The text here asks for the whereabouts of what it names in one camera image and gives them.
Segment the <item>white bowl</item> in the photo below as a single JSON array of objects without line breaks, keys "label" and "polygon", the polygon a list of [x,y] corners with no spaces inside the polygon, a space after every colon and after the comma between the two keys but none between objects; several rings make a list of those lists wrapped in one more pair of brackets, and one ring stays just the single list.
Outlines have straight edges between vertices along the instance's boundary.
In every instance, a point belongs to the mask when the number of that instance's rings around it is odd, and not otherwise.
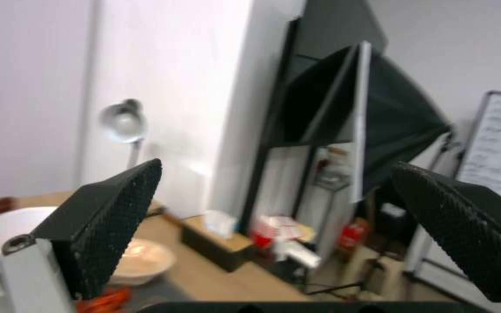
[{"label": "white bowl", "polygon": [[35,206],[0,214],[0,254],[1,246],[8,239],[30,233],[56,208],[56,206]]},{"label": "white bowl", "polygon": [[175,256],[167,247],[150,240],[133,238],[121,256],[110,283],[142,285],[167,271],[174,263]]}]

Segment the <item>textured gripper pad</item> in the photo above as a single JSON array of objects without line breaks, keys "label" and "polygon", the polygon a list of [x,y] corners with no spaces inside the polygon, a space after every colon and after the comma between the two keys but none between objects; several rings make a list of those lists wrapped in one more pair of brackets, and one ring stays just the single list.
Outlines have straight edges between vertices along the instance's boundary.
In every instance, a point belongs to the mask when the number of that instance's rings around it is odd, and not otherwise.
[{"label": "textured gripper pad", "polygon": [[32,234],[52,242],[73,297],[98,296],[145,217],[161,177],[158,159],[79,188]]},{"label": "textured gripper pad", "polygon": [[400,163],[392,181],[419,223],[491,301],[501,302],[501,196]]}]

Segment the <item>lamp shade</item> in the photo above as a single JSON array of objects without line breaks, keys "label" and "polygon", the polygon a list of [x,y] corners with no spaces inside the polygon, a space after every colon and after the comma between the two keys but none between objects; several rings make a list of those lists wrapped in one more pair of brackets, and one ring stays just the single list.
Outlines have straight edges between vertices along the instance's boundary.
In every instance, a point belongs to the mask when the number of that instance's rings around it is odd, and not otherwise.
[{"label": "lamp shade", "polygon": [[127,99],[123,103],[106,107],[100,121],[107,135],[120,143],[133,143],[147,133],[147,121],[138,100]]}]

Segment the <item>wooden table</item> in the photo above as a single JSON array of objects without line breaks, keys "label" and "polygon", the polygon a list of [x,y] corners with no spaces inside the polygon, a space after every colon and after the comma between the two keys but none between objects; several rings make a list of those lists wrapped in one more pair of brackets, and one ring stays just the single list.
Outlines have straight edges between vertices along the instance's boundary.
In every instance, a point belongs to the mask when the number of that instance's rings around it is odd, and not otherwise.
[{"label": "wooden table", "polygon": [[[71,193],[30,196],[18,200],[19,207],[58,206]],[[291,285],[258,265],[248,262],[227,273],[179,240],[180,228],[163,216],[145,219],[134,235],[169,247],[177,263],[167,273],[169,281],[200,301],[309,301]]]}]

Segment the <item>desk lamp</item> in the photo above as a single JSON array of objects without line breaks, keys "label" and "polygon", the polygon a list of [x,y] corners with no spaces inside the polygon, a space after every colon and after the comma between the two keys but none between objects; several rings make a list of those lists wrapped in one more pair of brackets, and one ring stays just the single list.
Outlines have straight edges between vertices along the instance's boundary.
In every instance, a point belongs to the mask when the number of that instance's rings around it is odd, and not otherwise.
[{"label": "desk lamp", "polygon": [[147,121],[142,114],[140,101],[127,99],[120,104],[106,107],[101,113],[100,123],[111,140],[131,144],[127,168],[135,166],[140,145],[147,133]]}]

